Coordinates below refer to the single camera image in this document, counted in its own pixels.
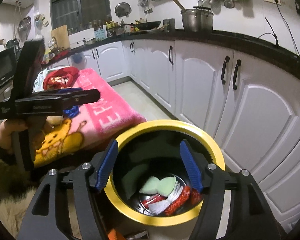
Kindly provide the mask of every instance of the silver screw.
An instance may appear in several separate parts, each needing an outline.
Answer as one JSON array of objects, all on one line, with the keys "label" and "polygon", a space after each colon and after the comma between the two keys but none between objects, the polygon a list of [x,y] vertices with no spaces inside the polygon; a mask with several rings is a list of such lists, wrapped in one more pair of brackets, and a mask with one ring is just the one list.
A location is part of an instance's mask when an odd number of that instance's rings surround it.
[{"label": "silver screw", "polygon": [[55,169],[52,169],[52,170],[49,171],[49,175],[50,175],[50,176],[53,176],[53,175],[55,175],[56,173],[57,173],[57,170],[55,170]]},{"label": "silver screw", "polygon": [[217,165],[215,165],[214,163],[209,163],[208,164],[208,169],[209,170],[215,170],[217,168]]},{"label": "silver screw", "polygon": [[82,166],[81,166],[84,170],[87,170],[87,169],[89,169],[90,167],[91,167],[91,164],[90,163],[84,163],[84,164],[82,164]]},{"label": "silver screw", "polygon": [[249,176],[250,175],[250,172],[247,171],[247,170],[242,170],[241,173],[242,173],[243,176]]}]

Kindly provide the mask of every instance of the wok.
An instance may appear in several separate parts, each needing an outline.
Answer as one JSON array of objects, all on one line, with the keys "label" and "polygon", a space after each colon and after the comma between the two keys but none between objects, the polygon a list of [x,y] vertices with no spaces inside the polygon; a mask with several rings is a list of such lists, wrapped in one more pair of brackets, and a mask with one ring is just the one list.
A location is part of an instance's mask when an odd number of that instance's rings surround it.
[{"label": "wok", "polygon": [[132,24],[132,25],[137,27],[141,31],[146,31],[146,30],[152,30],[154,28],[158,28],[160,26],[160,24],[161,24],[161,21],[139,23],[139,24]]}]

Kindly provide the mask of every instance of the kitchen counter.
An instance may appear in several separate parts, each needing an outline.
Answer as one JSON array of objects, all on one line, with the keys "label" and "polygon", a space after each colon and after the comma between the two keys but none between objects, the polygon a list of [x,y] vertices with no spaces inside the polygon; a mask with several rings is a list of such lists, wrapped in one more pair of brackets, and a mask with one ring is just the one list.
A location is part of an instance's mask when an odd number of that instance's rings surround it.
[{"label": "kitchen counter", "polygon": [[[103,41],[97,41],[96,43],[91,45],[84,45],[72,49],[70,53],[67,55],[67,57],[112,42],[125,41],[125,40],[139,40],[139,39],[169,40],[169,41],[186,40],[186,41],[203,42],[207,44],[234,49],[252,55],[254,57],[260,58],[271,64],[274,64],[300,80],[300,57],[298,55],[282,47],[276,48],[274,44],[262,39],[258,39],[240,33],[231,33],[231,32],[224,32],[224,31],[213,31],[212,33],[204,33],[204,32],[194,33],[194,32],[185,32],[184,30],[176,30],[174,32],[161,31],[161,32],[147,33],[146,31],[144,31],[144,32],[136,32],[136,33],[126,33],[126,34],[105,39]],[[52,61],[49,64],[45,65],[44,67],[47,67],[53,63],[54,62]]]}]

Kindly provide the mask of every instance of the blue rubber fingertip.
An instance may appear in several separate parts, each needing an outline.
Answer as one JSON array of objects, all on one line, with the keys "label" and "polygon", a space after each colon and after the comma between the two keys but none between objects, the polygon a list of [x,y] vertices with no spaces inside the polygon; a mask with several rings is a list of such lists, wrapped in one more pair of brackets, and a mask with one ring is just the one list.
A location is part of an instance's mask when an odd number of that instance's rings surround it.
[{"label": "blue rubber fingertip", "polygon": [[95,187],[99,192],[107,185],[118,153],[118,142],[114,140],[98,172],[98,179]]},{"label": "blue rubber fingertip", "polygon": [[201,172],[195,163],[192,154],[184,141],[180,143],[180,155],[183,161],[191,186],[199,192],[202,192],[203,186],[201,183]]}]

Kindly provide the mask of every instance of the red cloth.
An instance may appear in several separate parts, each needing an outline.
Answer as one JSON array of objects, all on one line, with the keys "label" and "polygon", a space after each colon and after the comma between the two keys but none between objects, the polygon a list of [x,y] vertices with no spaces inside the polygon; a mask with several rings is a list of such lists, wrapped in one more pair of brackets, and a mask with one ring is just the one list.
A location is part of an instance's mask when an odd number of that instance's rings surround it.
[{"label": "red cloth", "polygon": [[43,81],[43,89],[61,89],[71,87],[78,77],[79,70],[65,67],[49,73]]}]

